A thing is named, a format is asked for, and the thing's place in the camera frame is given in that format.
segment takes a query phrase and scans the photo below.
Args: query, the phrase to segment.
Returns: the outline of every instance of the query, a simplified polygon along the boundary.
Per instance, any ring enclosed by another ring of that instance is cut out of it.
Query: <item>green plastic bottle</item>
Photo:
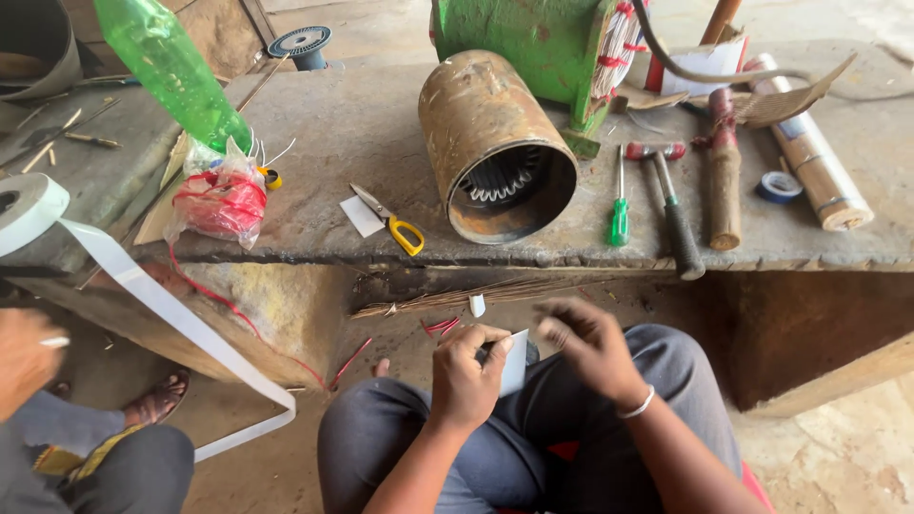
[[[225,154],[250,131],[171,11],[155,0],[94,0],[101,33],[124,65],[188,134]]]

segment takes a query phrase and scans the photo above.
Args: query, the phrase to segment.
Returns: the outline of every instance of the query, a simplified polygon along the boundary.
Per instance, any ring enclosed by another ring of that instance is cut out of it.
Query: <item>yellow scissors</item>
[[[381,221],[384,221],[385,223],[387,223],[388,228],[390,229],[390,233],[394,236],[394,240],[396,240],[398,243],[400,243],[400,246],[403,247],[403,250],[406,250],[406,253],[408,253],[410,256],[412,256],[412,255],[419,253],[420,250],[422,250],[422,246],[425,245],[425,238],[422,237],[422,233],[419,232],[416,229],[416,227],[413,227],[412,225],[408,224],[406,221],[397,220],[396,216],[391,214],[389,210],[387,210],[383,205],[378,203],[378,201],[375,199],[375,197],[369,195],[368,192],[365,191],[363,188],[353,184],[352,182],[349,183],[349,186],[352,188],[353,191],[356,192],[358,197],[362,198],[362,201],[364,201],[365,204],[368,205],[368,207],[371,210],[373,210],[379,218],[381,218]],[[415,236],[417,238],[419,238],[419,246],[413,246],[411,242],[409,242],[405,237],[403,237],[403,234],[400,233],[400,231],[399,231],[400,227],[403,227],[404,229],[409,230],[410,232],[415,234]]]

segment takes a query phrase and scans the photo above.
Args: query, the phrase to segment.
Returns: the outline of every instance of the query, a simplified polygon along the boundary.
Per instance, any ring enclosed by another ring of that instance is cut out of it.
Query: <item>black rubber handle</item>
[[[666,211],[666,228],[670,232],[673,246],[673,258],[676,260],[676,274],[683,280],[695,280],[705,274],[705,264],[701,262],[695,238],[686,223],[682,206],[679,204],[664,207]]]

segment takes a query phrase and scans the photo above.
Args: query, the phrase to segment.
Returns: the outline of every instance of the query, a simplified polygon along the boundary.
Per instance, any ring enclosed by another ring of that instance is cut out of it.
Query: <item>green screwdriver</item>
[[[625,199],[625,166],[622,163],[624,159],[622,145],[619,145],[619,198],[612,206],[612,226],[606,238],[607,243],[619,247],[628,244],[628,200]]]

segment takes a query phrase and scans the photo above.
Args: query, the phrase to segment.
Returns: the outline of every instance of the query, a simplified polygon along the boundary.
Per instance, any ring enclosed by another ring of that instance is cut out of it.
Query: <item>rusty metal housing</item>
[[[445,213],[464,238],[521,239],[571,200],[577,160],[501,56],[444,60],[422,86],[419,119]]]

